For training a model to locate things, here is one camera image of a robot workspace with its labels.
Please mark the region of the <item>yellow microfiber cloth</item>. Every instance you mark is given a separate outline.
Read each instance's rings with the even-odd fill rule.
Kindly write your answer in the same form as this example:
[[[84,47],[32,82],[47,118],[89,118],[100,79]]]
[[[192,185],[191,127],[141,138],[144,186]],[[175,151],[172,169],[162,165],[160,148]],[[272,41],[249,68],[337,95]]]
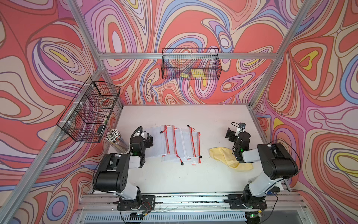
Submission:
[[[210,157],[222,162],[236,172],[246,172],[253,169],[251,163],[240,163],[227,147],[214,147],[209,150]]]

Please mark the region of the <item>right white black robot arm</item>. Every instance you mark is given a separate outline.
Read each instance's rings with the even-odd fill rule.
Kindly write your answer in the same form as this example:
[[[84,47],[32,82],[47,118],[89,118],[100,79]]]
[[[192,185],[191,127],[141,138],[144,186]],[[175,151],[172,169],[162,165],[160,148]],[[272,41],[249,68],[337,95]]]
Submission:
[[[297,163],[281,143],[258,144],[250,149],[251,135],[238,128],[228,129],[225,138],[233,142],[233,155],[240,164],[260,162],[263,171],[251,183],[245,186],[241,195],[242,204],[253,207],[264,201],[267,193],[279,192],[278,184],[299,172]]]

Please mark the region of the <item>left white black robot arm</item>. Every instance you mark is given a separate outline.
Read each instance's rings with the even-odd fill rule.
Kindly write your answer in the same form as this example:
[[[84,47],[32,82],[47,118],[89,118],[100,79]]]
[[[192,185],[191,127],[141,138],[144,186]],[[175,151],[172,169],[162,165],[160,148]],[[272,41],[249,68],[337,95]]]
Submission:
[[[129,170],[142,168],[146,150],[153,137],[139,126],[130,137],[129,153],[106,154],[94,173],[92,186],[100,192],[113,193],[125,201],[142,202],[140,187],[129,183]]]

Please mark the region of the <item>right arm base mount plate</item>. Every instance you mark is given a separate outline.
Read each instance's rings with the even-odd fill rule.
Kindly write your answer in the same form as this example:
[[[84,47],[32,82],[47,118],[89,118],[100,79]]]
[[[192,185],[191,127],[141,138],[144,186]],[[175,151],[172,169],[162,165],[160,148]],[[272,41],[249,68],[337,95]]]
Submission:
[[[267,204],[265,197],[243,196],[239,194],[231,194],[224,200],[229,203],[231,210],[266,210]]]

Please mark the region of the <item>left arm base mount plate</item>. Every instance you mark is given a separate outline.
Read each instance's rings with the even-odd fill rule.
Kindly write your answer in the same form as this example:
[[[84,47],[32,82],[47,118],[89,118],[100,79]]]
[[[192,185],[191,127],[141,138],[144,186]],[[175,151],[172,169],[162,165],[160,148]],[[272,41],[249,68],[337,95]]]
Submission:
[[[118,201],[118,211],[152,211],[155,209],[155,195],[137,196],[134,200],[120,199]]]

